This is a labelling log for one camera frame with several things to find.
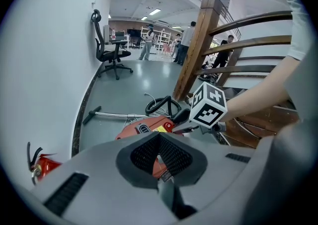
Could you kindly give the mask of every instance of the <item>wooden newel post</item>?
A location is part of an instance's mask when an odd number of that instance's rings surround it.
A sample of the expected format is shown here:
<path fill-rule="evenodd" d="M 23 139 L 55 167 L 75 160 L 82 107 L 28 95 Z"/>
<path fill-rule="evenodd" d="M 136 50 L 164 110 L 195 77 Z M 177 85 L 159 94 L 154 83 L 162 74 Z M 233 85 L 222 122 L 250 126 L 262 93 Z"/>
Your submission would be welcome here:
<path fill-rule="evenodd" d="M 173 98 L 177 101 L 186 98 L 197 78 L 194 73 L 201 69 L 204 62 L 202 53 L 210 48 L 213 36 L 209 33 L 218 26 L 221 8 L 220 0 L 202 0 L 194 35 L 173 91 Z"/>

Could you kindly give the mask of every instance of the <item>baseboard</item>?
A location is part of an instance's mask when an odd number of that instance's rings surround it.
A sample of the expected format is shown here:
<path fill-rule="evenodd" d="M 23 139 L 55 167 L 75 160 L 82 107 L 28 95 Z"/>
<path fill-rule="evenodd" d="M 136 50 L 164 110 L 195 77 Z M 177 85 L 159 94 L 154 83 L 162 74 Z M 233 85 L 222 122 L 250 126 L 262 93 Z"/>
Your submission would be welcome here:
<path fill-rule="evenodd" d="M 86 108 L 87 101 L 88 101 L 88 98 L 90 96 L 91 90 L 92 90 L 94 83 L 96 81 L 97 73 L 101 70 L 103 65 L 104 65 L 104 63 L 102 63 L 98 67 L 98 70 L 96 71 L 94 77 L 92 78 L 92 80 L 88 86 L 88 89 L 84 95 L 84 98 L 80 104 L 79 113 L 78 113 L 78 116 L 76 118 L 74 132 L 73 132 L 72 157 L 75 156 L 76 154 L 78 154 L 80 151 L 80 129 L 81 129 L 81 123 L 82 123 L 83 117 L 84 117 L 85 108 Z"/>

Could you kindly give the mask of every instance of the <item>black hose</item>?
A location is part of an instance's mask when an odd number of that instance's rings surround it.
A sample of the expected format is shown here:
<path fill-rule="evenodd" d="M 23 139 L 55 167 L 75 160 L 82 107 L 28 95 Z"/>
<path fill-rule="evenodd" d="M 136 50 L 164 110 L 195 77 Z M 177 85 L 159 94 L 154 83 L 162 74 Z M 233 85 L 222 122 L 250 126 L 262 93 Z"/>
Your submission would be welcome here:
<path fill-rule="evenodd" d="M 181 107 L 176 101 L 172 100 L 171 96 L 169 96 L 169 95 L 166 96 L 165 98 L 158 98 L 158 99 L 155 99 L 155 100 L 149 102 L 146 109 L 145 109 L 146 115 L 149 115 L 149 114 L 156 112 L 166 102 L 168 102 L 168 115 L 171 118 L 174 118 L 176 116 L 176 114 L 179 113 L 179 111 L 181 110 Z M 177 110 L 178 110 L 174 115 L 172 115 L 171 104 L 175 105 Z"/>

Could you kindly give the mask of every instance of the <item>red fire extinguisher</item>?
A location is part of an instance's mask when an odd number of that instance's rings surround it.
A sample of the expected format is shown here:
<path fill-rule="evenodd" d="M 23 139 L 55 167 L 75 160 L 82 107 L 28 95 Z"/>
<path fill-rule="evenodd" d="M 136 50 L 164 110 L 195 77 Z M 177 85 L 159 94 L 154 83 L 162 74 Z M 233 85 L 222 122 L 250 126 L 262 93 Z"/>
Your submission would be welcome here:
<path fill-rule="evenodd" d="M 47 158 L 47 156 L 54 155 L 54 153 L 39 155 L 40 151 L 43 150 L 42 148 L 38 148 L 35 151 L 33 159 L 31 160 L 30 146 L 31 146 L 31 143 L 28 142 L 27 148 L 26 148 L 27 149 L 26 155 L 27 155 L 28 167 L 30 172 L 32 173 L 32 177 L 31 177 L 32 183 L 35 185 L 36 181 L 41 181 L 44 176 L 50 173 L 53 169 L 60 166 L 61 163 Z"/>

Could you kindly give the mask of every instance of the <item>yellow label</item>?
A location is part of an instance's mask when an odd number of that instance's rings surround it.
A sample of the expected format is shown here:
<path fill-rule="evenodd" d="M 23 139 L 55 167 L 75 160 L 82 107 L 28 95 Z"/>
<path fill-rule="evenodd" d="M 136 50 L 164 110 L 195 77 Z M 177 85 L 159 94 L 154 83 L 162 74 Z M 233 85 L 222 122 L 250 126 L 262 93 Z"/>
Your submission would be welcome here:
<path fill-rule="evenodd" d="M 167 132 L 167 131 L 162 125 L 160 125 L 158 128 L 155 128 L 153 132 Z"/>

